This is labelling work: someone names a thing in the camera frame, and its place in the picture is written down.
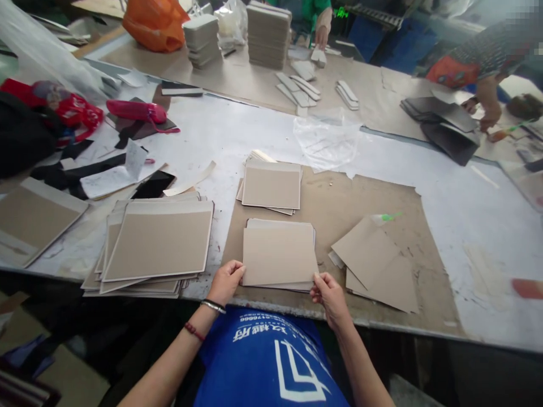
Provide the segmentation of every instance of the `red bag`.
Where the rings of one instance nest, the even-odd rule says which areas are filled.
[[[71,141],[77,143],[90,137],[94,130],[104,120],[104,112],[88,103],[81,96],[71,93],[63,86],[51,81],[38,81],[32,86],[6,79],[0,90],[11,93],[30,107],[47,106],[60,117],[61,122],[68,128],[87,129],[75,138],[70,136],[59,138],[57,145],[63,147]]]
[[[181,26],[190,19],[178,0],[130,0],[123,27],[151,51],[169,53],[185,44]]]

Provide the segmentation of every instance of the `white logo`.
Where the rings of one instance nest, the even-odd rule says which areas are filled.
[[[288,343],[285,340],[282,340],[281,343],[279,343],[278,340],[274,340],[275,343],[275,360],[277,362],[277,374],[279,377],[279,390],[281,392],[281,398],[289,401],[295,401],[295,402],[305,402],[305,401],[326,401],[326,395],[323,391],[326,390],[328,393],[331,394],[330,390],[328,390],[328,387],[326,387],[323,383],[321,383],[313,371],[311,369],[311,366],[309,365],[309,362],[294,348],[290,343]],[[294,382],[296,383],[310,383],[315,386],[315,390],[309,390],[309,391],[297,391],[297,390],[288,390],[285,387],[285,376],[283,374],[283,364],[281,362],[281,344],[285,345],[287,348],[287,354],[288,354],[288,361],[290,364],[290,369],[292,371],[292,377],[294,378]],[[300,375],[298,373],[298,368],[296,368],[296,361],[294,360],[294,353],[302,358],[305,365],[309,369],[309,375]]]

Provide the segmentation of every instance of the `red beaded bracelet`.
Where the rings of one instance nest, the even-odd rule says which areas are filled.
[[[185,329],[187,331],[189,331],[191,334],[193,334],[195,337],[197,337],[198,339],[200,339],[200,341],[205,341],[205,336],[202,336],[198,333],[198,331],[196,331],[196,328],[194,328],[194,326],[192,326],[190,323],[186,323],[185,324]]]

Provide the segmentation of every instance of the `black bag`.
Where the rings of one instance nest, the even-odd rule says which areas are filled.
[[[0,179],[14,176],[55,152],[63,124],[48,107],[31,109],[0,92]]]

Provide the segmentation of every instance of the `patterned shirt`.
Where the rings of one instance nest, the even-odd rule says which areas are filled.
[[[479,77],[504,73],[512,74],[543,41],[543,27],[539,7],[530,14],[517,14],[491,25],[472,39],[456,47],[450,56],[462,64],[479,66]]]

